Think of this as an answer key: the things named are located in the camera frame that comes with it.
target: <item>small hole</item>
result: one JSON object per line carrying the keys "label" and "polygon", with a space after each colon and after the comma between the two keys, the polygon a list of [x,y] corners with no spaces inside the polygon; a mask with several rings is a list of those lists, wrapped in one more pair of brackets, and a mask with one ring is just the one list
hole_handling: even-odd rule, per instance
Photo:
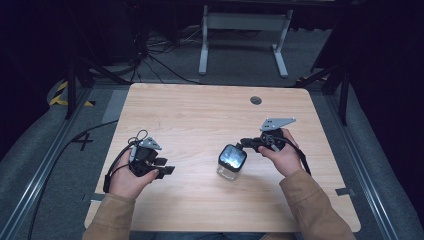
{"label": "small hole", "polygon": [[255,105],[259,105],[262,103],[262,99],[260,97],[257,96],[253,96],[250,98],[250,102],[255,104]]}

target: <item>table leg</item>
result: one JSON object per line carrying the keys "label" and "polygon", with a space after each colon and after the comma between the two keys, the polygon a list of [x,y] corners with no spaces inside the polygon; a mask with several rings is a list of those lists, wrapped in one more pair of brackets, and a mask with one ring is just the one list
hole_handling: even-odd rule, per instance
{"label": "table leg", "polygon": [[286,38],[287,31],[289,29],[292,14],[293,14],[293,10],[287,11],[286,18],[284,19],[284,23],[281,28],[280,40],[278,41],[278,44],[272,45],[272,50],[274,52],[275,61],[277,62],[278,71],[280,72],[280,76],[283,78],[288,77],[288,72],[287,72],[286,65],[284,64],[283,56],[281,54],[281,49],[283,48],[284,39]]}
{"label": "table leg", "polygon": [[199,74],[205,75],[208,64],[208,6],[203,7],[202,51],[200,53]]}

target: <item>dark background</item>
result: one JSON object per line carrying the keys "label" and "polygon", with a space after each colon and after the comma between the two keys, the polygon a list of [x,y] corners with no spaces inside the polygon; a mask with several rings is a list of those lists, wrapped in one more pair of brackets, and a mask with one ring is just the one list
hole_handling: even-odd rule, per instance
{"label": "dark background", "polygon": [[[334,29],[315,67],[348,60],[361,107],[423,222],[424,19],[418,2],[369,0],[359,11],[302,9],[291,27]],[[149,29],[176,40],[178,30],[199,24],[202,15],[201,6],[118,1],[0,4],[1,158],[48,110],[46,95],[71,56],[103,66],[130,62],[139,51],[135,33],[141,43]],[[133,15],[137,8],[143,14]]]}

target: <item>wooden surface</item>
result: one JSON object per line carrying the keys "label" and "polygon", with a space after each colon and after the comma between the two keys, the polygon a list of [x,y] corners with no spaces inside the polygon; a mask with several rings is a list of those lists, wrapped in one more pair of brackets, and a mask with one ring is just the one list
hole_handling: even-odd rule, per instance
{"label": "wooden surface", "polygon": [[[250,102],[262,99],[260,105]],[[218,156],[227,144],[258,137],[266,118],[291,118],[286,126],[306,154],[314,179],[334,209],[359,231],[350,197],[309,93],[303,89],[133,84],[97,184],[119,152],[141,129],[163,148],[175,171],[155,180],[137,199],[132,229],[137,231],[298,231],[278,185],[282,176],[270,160],[246,149],[247,160],[236,181],[216,173]],[[99,203],[92,203],[86,226]]]}

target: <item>tan sleeve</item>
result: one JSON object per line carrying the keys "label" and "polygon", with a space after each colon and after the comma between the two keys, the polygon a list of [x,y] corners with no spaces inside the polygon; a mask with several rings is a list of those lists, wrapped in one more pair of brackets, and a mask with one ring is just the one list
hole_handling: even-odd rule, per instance
{"label": "tan sleeve", "polygon": [[107,193],[83,239],[128,239],[135,200]]}
{"label": "tan sleeve", "polygon": [[280,186],[305,239],[355,239],[327,194],[305,171],[291,174]]}

